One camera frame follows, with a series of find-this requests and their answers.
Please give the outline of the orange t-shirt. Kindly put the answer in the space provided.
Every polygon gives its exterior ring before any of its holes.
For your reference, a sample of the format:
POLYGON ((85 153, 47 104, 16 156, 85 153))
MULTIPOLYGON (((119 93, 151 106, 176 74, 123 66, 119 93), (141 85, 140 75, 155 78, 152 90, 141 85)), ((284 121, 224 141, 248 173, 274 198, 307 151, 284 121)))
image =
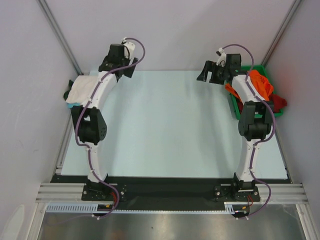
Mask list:
MULTIPOLYGON (((250 81, 253 84, 254 88, 257 90, 257 92, 266 100, 270 100, 270 96, 274 91, 274 87, 270 84, 267 77, 261 75, 257 70, 253 69, 249 73, 250 81)), ((225 85, 225 89, 231 93, 234 97, 236 97, 241 103, 243 103, 242 99, 236 92, 236 90, 227 83, 225 85)))

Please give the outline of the white and green t-shirt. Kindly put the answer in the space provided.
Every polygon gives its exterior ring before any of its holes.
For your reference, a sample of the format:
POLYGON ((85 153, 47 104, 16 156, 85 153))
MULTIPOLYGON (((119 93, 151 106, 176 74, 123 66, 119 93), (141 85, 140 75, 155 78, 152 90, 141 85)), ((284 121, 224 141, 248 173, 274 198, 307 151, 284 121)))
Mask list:
POLYGON ((93 92, 98 77, 94 75, 80 75, 72 81, 67 92, 65 102, 67 104, 82 104, 93 92))

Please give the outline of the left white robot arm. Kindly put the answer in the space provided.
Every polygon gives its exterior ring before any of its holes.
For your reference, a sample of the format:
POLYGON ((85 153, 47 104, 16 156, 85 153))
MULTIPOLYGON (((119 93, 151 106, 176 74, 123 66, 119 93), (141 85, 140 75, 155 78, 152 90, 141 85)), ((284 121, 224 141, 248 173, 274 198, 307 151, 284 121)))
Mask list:
POLYGON ((97 80, 93 89, 79 105, 71 109, 75 139, 78 146, 87 151, 89 173, 88 180, 99 183, 106 179, 108 173, 99 160, 102 141, 107 135, 107 124, 102 115, 102 108, 106 99, 122 76, 131 78, 139 59, 134 57, 135 44, 123 41, 111 44, 108 54, 98 68, 97 80))

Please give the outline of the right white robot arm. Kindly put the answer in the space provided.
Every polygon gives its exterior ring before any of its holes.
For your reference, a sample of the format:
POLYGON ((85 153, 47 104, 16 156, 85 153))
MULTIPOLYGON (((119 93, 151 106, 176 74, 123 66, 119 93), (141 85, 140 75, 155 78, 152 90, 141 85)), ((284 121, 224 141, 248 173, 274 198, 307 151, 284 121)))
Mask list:
POLYGON ((240 162, 234 173, 230 188, 231 196, 242 201, 255 188, 255 167, 260 146, 270 135, 274 122, 273 104, 258 92, 249 73, 242 69, 239 53, 226 54, 223 49, 216 52, 216 62, 207 60, 197 81, 223 85, 228 83, 243 103, 238 121, 238 132, 242 136, 240 162))

